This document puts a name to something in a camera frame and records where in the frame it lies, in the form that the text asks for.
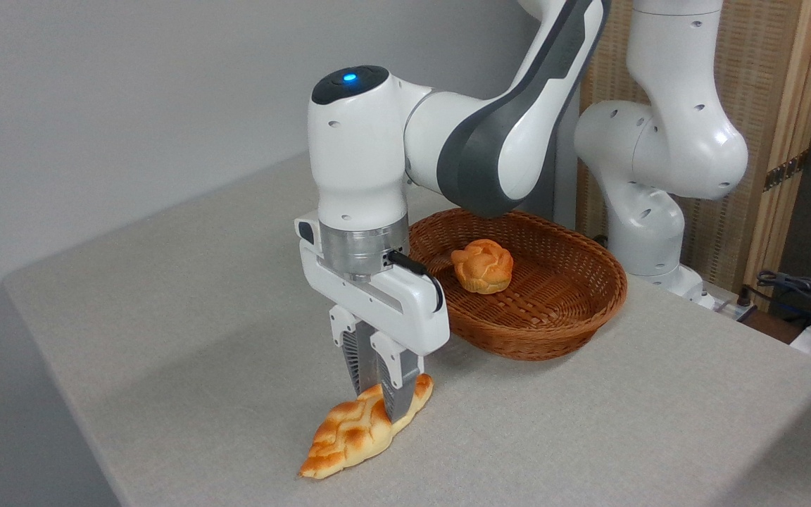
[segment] white robotic arm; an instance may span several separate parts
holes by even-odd
[[[446,343],[444,293],[408,259],[405,176],[482,216],[531,191],[551,131],[609,0],[521,0],[540,30],[504,94],[480,100],[361,66],[315,85],[308,109],[318,211],[296,219],[306,279],[336,305],[334,343],[357,392],[380,382],[390,420],[408,410],[424,356]]]
[[[652,106],[590,106],[577,154],[603,190],[609,250],[628,273],[711,307],[698,274],[680,264],[684,215],[667,193],[721,199],[747,166],[743,135],[715,90],[722,0],[635,0],[627,67]]]

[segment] bread roll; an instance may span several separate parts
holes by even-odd
[[[493,294],[505,291],[512,282],[512,254],[493,240],[472,241],[450,257],[456,278],[468,292]]]
[[[325,422],[315,431],[312,448],[299,469],[299,476],[324,479],[379,455],[390,446],[393,436],[411,423],[433,391],[431,376],[418,375],[412,405],[394,424],[386,416],[380,384],[358,395],[355,401],[345,401],[333,407]]]

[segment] white wall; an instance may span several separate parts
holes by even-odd
[[[0,0],[0,282],[305,151],[329,71],[493,96],[535,29],[505,0]],[[70,420],[10,312],[0,295],[0,504],[70,503],[91,458],[53,430]]]

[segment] gray tabletop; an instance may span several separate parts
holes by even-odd
[[[299,264],[293,219],[315,205],[300,156],[7,277],[126,505],[811,506],[811,357],[633,279],[564,358],[454,337],[390,449],[297,479],[354,395]]]

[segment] wicker basket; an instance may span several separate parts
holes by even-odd
[[[492,220],[463,209],[428,216],[409,231],[411,256],[446,293],[453,333],[487,352],[525,361],[565,356],[618,312],[627,278],[611,253],[582,234],[513,211]],[[492,295],[467,292],[450,252],[489,238],[515,259],[512,282]]]

